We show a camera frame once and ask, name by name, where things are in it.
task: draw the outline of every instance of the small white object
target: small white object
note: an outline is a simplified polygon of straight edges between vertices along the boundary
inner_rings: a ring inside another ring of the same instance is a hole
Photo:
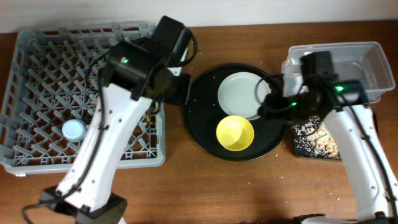
[[[71,119],[62,126],[62,135],[70,142],[83,140],[86,132],[86,124],[79,119]]]
[[[184,54],[182,55],[182,58],[181,58],[181,62],[183,62],[187,58],[187,52],[188,52],[188,49],[185,49]],[[182,67],[169,68],[169,70],[173,73],[174,76],[180,76],[181,69],[182,69]]]
[[[16,177],[26,177],[26,173],[16,173]]]
[[[218,103],[228,115],[238,115],[248,120],[257,119],[260,103],[254,96],[254,90],[261,77],[238,72],[226,77],[218,88]],[[257,96],[262,101],[271,89],[265,81],[260,82]]]

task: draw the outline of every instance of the white plate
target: white plate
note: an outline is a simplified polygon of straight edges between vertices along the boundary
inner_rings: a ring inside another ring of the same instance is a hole
[[[242,116],[248,120],[257,119],[260,104],[254,90],[260,76],[249,72],[238,72],[226,77],[218,88],[218,103],[228,115]],[[268,83],[260,82],[257,95],[260,100],[271,93]]]

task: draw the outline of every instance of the yellow bowl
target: yellow bowl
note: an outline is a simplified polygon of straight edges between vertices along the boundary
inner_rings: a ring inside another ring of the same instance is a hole
[[[222,119],[216,130],[218,142],[230,151],[242,151],[254,139],[251,123],[241,116],[228,116]]]

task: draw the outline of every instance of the clear plastic container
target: clear plastic container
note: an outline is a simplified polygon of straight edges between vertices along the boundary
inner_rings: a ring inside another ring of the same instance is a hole
[[[387,57],[377,42],[349,42],[294,46],[289,49],[282,72],[301,73],[300,57],[313,52],[330,51],[340,80],[358,79],[369,100],[380,101],[381,95],[396,87]]]

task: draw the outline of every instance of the green led light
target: green led light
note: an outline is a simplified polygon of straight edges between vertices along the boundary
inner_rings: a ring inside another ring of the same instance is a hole
[[[342,86],[335,86],[336,91],[343,91],[344,87]]]

